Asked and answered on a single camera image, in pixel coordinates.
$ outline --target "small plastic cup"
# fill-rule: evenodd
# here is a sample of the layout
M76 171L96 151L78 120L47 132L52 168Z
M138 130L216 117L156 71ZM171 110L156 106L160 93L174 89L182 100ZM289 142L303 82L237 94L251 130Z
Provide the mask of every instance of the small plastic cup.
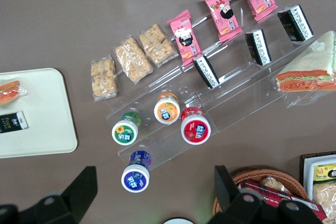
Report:
M198 145L209 139L211 127L201 109L186 108L181 114L181 121L181 134L187 143Z
M163 124L176 122L180 116L180 105L177 96L171 92L162 93L154 107L154 115Z
M112 138L120 145L130 145L137 139L140 124L141 118L138 113L127 112L112 128Z
M140 193L148 187L149 167L152 158L148 152L136 151L131 154L130 163L121 176L122 186L131 193Z

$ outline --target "white lid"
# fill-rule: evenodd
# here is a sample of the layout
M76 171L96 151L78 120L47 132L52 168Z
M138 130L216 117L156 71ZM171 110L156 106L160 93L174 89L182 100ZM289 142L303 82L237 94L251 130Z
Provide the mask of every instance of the white lid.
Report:
M136 188L132 188L129 184L125 183L125 177L127 176L127 174L129 173L139 173L140 175L142 175L145 178L145 182L143 181L143 179L141 178L133 178L133 181L136 183L137 187ZM142 188L137 189L140 183L143 183ZM142 191L144 191L149 184L149 171L143 167L142 165L129 165L125 168L124 172L122 173L121 176L121 184L122 186L129 192L131 193L140 193Z
M164 120L161 115L158 113L158 110L159 110L159 107L163 104L163 103L171 103L173 104L175 107L176 107L176 117L171 120L171 121L167 121L167 120ZM160 101L158 101L154 107L154 115L155 115L155 118L160 122L160 123L163 123L163 124L171 124L171 123L174 123L176 122L179 117L180 117L180 105L179 103L173 99L173 98L162 98L160 99Z
M122 139L117 138L115 132L116 132L117 128L122 127L122 126L127 126L132 131L133 138L130 141L123 141ZM116 141L118 144L120 144L120 145L130 145L130 144L134 143L134 141L137 139L138 127L132 121L121 120L118 123L116 123L115 126L112 128L111 134L112 134L112 138L114 139L114 141Z
M204 123L208 127L208 134L204 137L204 139L202 141L196 142L196 143L191 142L184 135L184 128L187 126L187 124L189 124L190 122L195 121L195 120L201 121L202 123ZM210 127L210 124L208 123L208 120L205 117L203 117L201 115L190 115L190 116L187 116L181 124L181 134L182 134L182 138L187 143L192 144L192 145L199 145L199 144L205 143L209 139L210 134L211 134L211 127Z

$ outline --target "white tray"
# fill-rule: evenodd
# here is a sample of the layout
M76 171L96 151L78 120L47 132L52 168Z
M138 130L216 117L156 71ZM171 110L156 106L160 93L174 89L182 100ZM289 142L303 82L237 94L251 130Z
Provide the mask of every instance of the white tray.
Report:
M53 68L0 73L28 95L0 106L0 115L23 111L29 128L0 134L0 158L68 153L77 147L62 74Z

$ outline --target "clear acrylic display stand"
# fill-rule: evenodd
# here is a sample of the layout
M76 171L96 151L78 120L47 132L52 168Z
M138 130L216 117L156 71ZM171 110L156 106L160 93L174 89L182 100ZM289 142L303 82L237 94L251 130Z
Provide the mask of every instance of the clear acrylic display stand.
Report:
M130 155L138 150L145 150L151 155L150 169L154 169L193 147L181 136L181 120L170 125L156 120L153 110L162 92L176 94L181 111L190 106L201 108L211 125L211 136L285 95L276 89L272 78L316 37L294 44L289 40L276 11L257 24L246 0L231 0L230 3L243 29L243 33L233 41L218 42L218 31L210 15L194 24L194 33L200 47L206 48L203 53L219 77L219 86L208 88L193 65L181 66L179 57L154 69L136 85L122 71L118 72L118 95L106 100L111 108L107 116L111 128L128 111L138 111L142 119L137 140L118 151L126 165ZM263 29L265 33L272 57L272 62L265 66L253 63L247 48L244 35L253 29Z

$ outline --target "clear plastic wrapper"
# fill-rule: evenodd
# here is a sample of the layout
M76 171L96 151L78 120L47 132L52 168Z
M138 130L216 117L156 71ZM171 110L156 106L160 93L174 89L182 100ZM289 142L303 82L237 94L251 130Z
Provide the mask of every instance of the clear plastic wrapper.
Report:
M26 95L27 90L19 80L0 80L0 106Z
M91 81L94 101L117 95L116 69L111 56L91 62Z
M268 176L261 181L261 184L278 191L284 191L287 194L292 194L280 181L276 180L273 176Z
M117 47L115 52L124 73L134 84L137 84L147 74L153 72L151 63L132 36L125 40L121 46Z
M139 35L147 57L159 68L162 64L178 56L168 36L154 24Z

